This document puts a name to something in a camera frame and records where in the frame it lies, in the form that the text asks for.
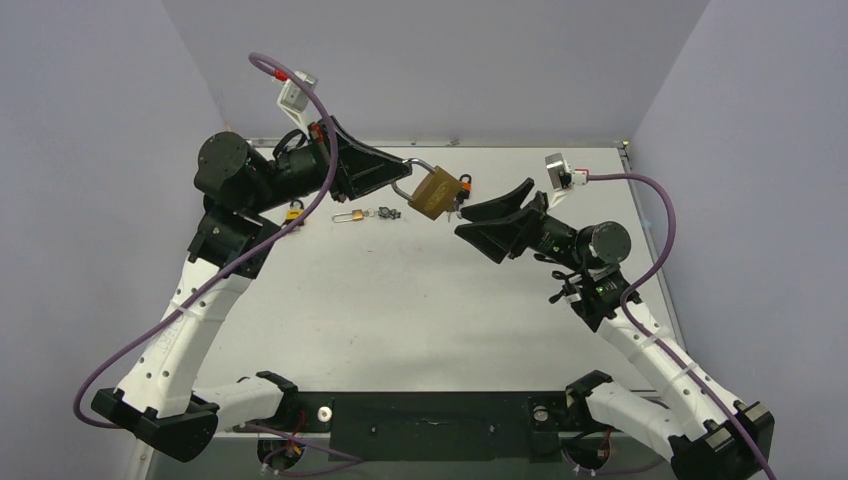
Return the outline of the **large brass padlock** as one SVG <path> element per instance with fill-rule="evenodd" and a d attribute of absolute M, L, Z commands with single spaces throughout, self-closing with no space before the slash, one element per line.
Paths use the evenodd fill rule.
<path fill-rule="evenodd" d="M 463 190 L 461 181 L 442 167 L 431 166 L 418 158 L 403 160 L 402 164 L 427 172 L 412 194 L 403 191 L 396 182 L 391 183 L 392 190 L 406 200 L 409 207 L 430 220 L 438 219 L 453 207 L 456 197 Z"/>

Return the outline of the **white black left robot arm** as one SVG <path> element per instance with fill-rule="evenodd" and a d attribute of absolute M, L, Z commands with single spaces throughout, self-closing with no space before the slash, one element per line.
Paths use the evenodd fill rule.
<path fill-rule="evenodd" d="M 353 200 L 411 172 L 409 161 L 359 142 L 332 120 L 313 123 L 302 145 L 277 147 L 272 158 L 236 133 L 211 136 L 199 150 L 194 178 L 205 212 L 170 305 L 137 363 L 117 386 L 95 394 L 92 409 L 181 462 L 195 459 L 218 432 L 254 420 L 275 430 L 291 427 L 298 389 L 278 374 L 195 385 L 224 320 L 261 271 L 271 240 L 293 230 L 267 213 L 319 193 Z"/>

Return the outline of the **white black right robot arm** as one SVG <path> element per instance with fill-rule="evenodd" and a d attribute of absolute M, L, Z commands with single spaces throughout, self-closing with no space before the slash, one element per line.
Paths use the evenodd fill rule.
<path fill-rule="evenodd" d="M 608 374 L 571 383 L 564 413 L 578 427 L 609 427 L 650 448 L 679 479 L 748 479 L 769 473 L 775 420 L 720 386 L 660 325 L 621 266 L 631 251 L 614 221 L 573 227 L 556 219 L 532 180 L 496 199 L 464 207 L 458 237 L 494 262 L 531 251 L 556 265 L 556 301 L 620 352 L 656 393 L 648 400 Z"/>

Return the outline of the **orange black padlock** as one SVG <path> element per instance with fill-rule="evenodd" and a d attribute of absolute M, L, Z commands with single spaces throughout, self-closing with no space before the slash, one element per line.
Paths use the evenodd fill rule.
<path fill-rule="evenodd" d="M 459 177 L 459 181 L 461 184 L 461 190 L 457 195 L 457 199 L 461 202 L 464 202 L 469 199 L 471 190 L 472 190 L 472 182 L 473 178 L 470 174 L 462 174 Z"/>

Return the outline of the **silver key with ring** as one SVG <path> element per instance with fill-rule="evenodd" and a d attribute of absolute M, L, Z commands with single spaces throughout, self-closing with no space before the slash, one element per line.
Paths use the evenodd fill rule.
<path fill-rule="evenodd" d="M 457 219 L 461 219 L 461 218 L 462 218 L 462 215 L 461 215 L 461 212 L 460 212 L 460 207 L 459 207 L 459 206 L 457 206 L 457 205 L 454 205 L 454 206 L 450 207 L 450 208 L 446 211 L 446 213 L 447 213 L 447 219 L 448 219 L 448 221 L 451 221 L 453 218 L 457 218 Z"/>

